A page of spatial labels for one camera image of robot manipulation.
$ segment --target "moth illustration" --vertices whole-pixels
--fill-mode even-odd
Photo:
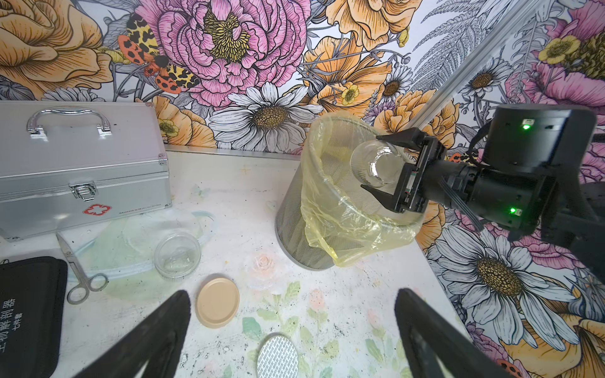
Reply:
[[[200,79],[187,68],[175,64],[160,54],[160,45],[149,24],[136,13],[126,23],[127,35],[117,38],[122,54],[137,65],[146,66],[145,76],[155,77],[157,86],[164,92],[179,94],[183,88],[192,88]]]

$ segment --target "plastic container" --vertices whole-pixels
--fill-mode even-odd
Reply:
[[[173,233],[157,246],[154,265],[162,277],[176,281],[193,272],[200,263],[201,247],[197,239],[184,232]]]

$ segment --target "case latch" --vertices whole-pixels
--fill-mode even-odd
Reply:
[[[97,187],[95,187],[94,183],[70,185],[70,189],[74,197],[81,198],[84,202],[92,201],[94,195],[97,194]]]

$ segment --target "white daisy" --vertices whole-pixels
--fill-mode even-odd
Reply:
[[[480,98],[485,96],[486,92],[491,92],[494,87],[500,85],[512,73],[512,66],[502,58],[492,58],[490,63],[483,67],[469,82],[462,88],[460,93],[466,101],[475,93]]]
[[[516,345],[524,339],[538,347],[522,318],[556,350],[565,350],[561,338],[571,344],[580,342],[573,329],[542,301],[571,302],[575,297],[567,288],[526,271],[532,262],[527,248],[511,248],[504,236],[494,238],[487,229],[477,237],[459,226],[444,228],[436,246],[442,254],[438,263],[445,269],[442,278],[451,282],[448,290],[464,295],[462,307],[474,321],[493,321],[496,335],[504,343]]]
[[[273,83],[246,94],[230,94],[236,106],[212,113],[208,127],[220,147],[245,151],[285,152],[290,143],[300,145],[305,137],[301,123],[311,123],[323,111],[321,105],[298,105],[308,88],[301,86],[279,97]]]
[[[402,93],[410,89],[412,85],[412,70],[407,66],[400,65],[395,68],[387,79],[384,80],[383,99],[395,99]]]

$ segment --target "yellow plastic bag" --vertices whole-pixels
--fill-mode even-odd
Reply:
[[[301,157],[301,213],[312,247],[338,266],[414,241],[421,213],[394,213],[360,187],[350,168],[355,147],[377,130],[348,112],[328,113],[311,126]]]

